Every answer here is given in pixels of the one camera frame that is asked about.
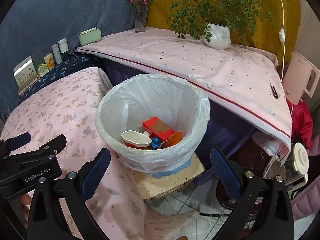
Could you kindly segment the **person's left hand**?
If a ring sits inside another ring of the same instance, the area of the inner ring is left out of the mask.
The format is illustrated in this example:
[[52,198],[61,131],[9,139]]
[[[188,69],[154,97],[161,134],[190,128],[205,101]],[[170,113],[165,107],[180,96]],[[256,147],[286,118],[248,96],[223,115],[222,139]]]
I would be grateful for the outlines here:
[[20,197],[20,201],[22,204],[23,224],[24,227],[27,228],[29,219],[29,207],[31,205],[31,196],[29,196],[29,194],[24,194]]

